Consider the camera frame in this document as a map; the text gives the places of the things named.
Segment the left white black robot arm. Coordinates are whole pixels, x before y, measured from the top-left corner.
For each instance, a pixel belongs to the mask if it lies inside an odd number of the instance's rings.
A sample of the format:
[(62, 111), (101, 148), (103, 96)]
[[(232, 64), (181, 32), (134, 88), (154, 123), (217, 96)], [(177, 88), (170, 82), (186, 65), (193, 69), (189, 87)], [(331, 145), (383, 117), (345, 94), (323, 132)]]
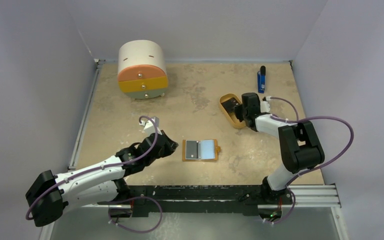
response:
[(178, 146), (162, 131), (89, 167), (59, 174), (43, 171), (25, 194), (28, 203), (25, 218), (43, 227), (85, 205), (105, 202), (122, 205), (129, 199), (124, 178), (143, 171), (157, 159), (171, 156)]

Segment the orange leather card holder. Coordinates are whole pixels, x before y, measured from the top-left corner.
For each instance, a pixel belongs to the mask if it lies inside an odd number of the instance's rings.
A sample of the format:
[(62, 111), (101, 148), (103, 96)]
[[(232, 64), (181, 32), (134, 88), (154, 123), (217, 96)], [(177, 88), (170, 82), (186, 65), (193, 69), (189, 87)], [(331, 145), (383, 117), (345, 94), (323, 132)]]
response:
[(185, 159), (185, 141), (192, 141), (184, 139), (182, 141), (182, 161), (184, 162), (213, 162), (219, 159), (221, 147), (218, 145), (216, 139), (195, 140), (200, 141), (201, 159), (188, 160)]

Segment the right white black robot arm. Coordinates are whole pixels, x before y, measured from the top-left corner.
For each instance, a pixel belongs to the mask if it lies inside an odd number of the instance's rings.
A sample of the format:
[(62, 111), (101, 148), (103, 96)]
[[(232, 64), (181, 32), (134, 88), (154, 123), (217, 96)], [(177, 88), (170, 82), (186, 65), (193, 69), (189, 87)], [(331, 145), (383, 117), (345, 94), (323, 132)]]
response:
[(272, 204), (285, 193), (293, 178), (322, 164), (325, 153), (310, 121), (281, 120), (269, 108), (269, 102), (254, 92), (242, 94), (241, 102), (233, 104), (233, 113), (240, 122), (279, 141), (281, 165), (260, 186), (262, 200)]

